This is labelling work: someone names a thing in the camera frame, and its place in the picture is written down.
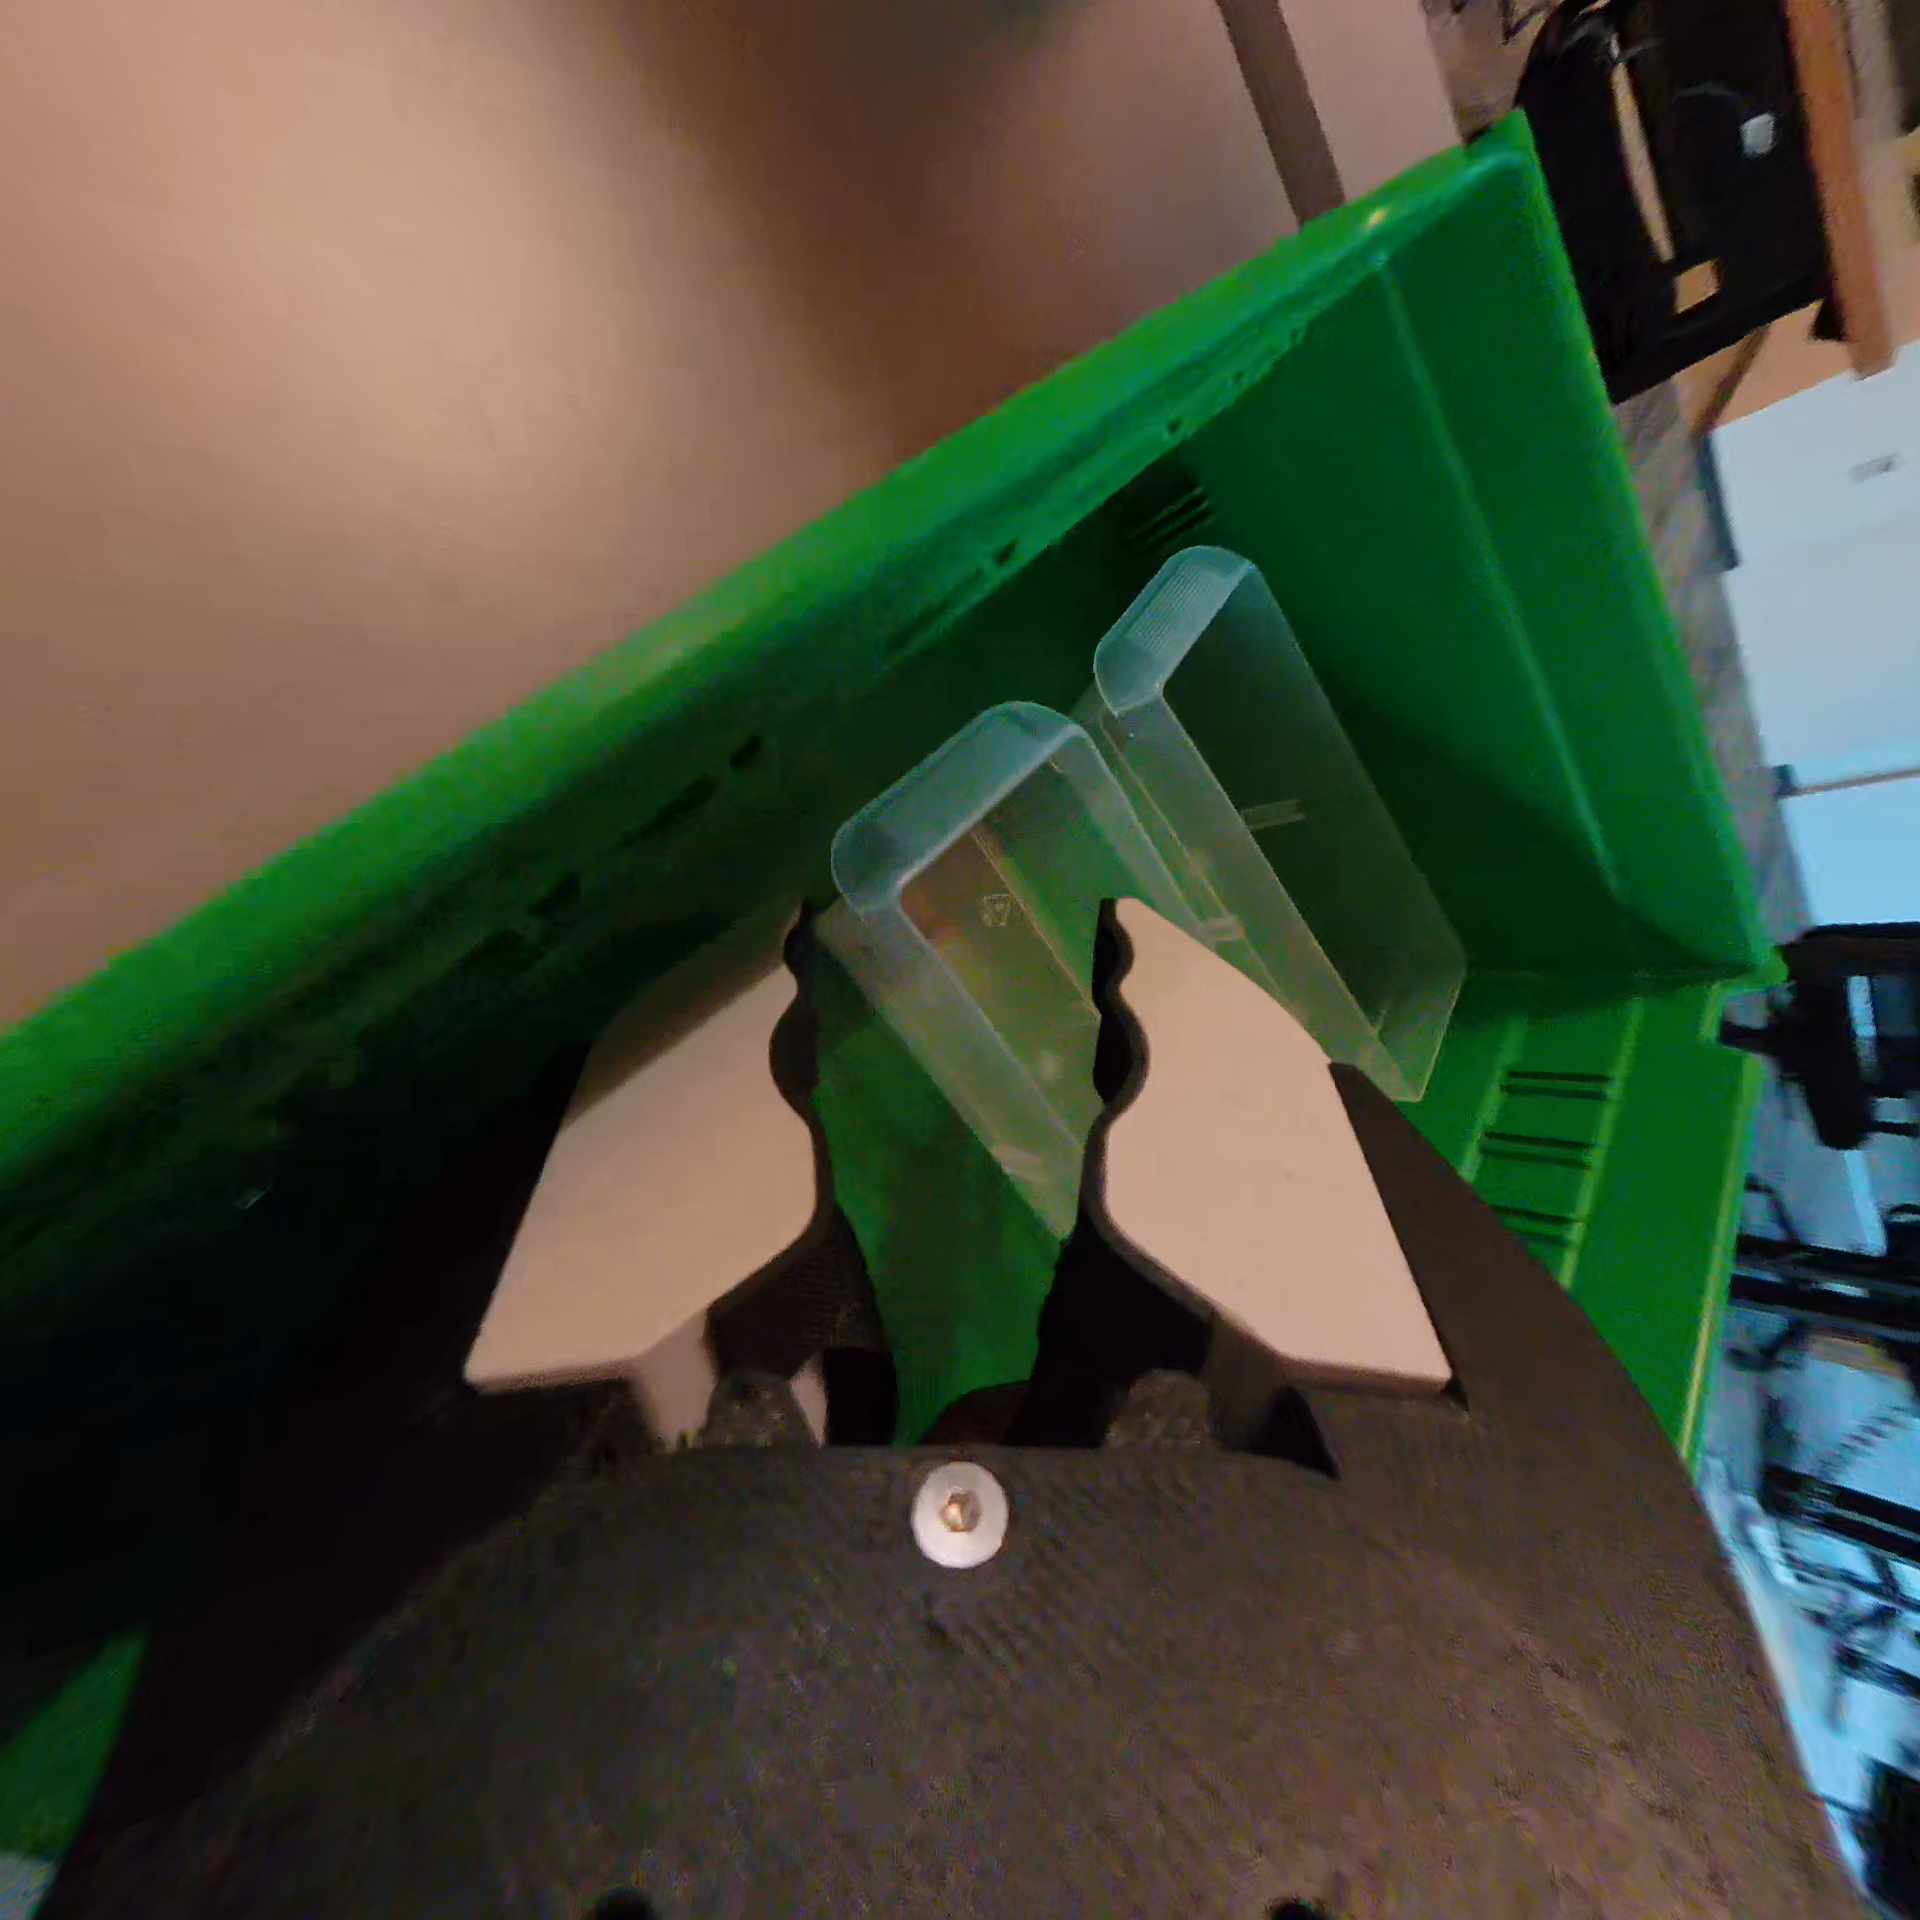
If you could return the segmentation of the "green plastic bin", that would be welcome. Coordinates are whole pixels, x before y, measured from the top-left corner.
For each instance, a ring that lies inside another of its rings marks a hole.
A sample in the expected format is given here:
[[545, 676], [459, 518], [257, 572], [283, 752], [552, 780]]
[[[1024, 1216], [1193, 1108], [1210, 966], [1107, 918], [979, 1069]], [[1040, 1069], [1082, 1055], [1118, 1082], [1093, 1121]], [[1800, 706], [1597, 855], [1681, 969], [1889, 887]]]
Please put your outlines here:
[[308, 1342], [565, 1049], [1185, 543], [1467, 952], [1409, 1117], [1699, 1446], [1774, 970], [1521, 119], [1214, 279], [5, 1032], [5, 1855], [58, 1861]]

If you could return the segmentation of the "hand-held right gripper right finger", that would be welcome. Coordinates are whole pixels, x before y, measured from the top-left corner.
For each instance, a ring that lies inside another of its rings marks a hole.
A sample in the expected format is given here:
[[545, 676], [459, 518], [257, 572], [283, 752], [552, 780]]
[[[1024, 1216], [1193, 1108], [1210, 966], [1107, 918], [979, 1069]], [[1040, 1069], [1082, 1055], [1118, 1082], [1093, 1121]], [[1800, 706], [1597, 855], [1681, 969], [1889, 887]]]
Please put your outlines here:
[[1107, 901], [1098, 933], [1120, 1079], [1088, 1129], [1088, 1222], [1297, 1378], [1452, 1384], [1332, 1062], [1307, 1025], [1136, 895]]

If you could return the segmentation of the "clear plastic drawer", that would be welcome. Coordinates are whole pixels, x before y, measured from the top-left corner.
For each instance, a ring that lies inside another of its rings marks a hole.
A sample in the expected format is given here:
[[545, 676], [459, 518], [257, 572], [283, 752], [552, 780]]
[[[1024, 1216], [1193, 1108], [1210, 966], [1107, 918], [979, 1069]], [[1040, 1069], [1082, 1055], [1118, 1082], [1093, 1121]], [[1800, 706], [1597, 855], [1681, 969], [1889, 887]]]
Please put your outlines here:
[[1467, 957], [1261, 572], [1166, 559], [1073, 710], [1206, 943], [1388, 1097], [1429, 1090]]
[[1093, 945], [1118, 895], [1197, 921], [1093, 736], [982, 710], [832, 839], [822, 938], [1056, 1233], [1094, 1090]]

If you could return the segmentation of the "black office chair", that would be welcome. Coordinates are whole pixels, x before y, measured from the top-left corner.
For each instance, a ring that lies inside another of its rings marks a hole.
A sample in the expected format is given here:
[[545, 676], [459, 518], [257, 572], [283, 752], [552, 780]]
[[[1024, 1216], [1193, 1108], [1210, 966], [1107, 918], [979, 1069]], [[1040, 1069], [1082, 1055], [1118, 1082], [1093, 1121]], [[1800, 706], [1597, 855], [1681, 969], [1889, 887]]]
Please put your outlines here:
[[1549, 4], [1516, 108], [1609, 401], [1800, 308], [1838, 319], [1786, 4]]

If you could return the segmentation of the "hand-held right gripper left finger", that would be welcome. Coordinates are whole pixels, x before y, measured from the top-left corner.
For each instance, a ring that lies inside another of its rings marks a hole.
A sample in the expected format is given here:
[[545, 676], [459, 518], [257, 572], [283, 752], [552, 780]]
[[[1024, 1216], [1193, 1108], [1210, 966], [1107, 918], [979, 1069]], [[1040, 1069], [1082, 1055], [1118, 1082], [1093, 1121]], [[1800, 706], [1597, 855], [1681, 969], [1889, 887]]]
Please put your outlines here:
[[889, 1334], [818, 1106], [818, 910], [593, 1047], [465, 1381], [619, 1386], [652, 1448], [882, 1446]]

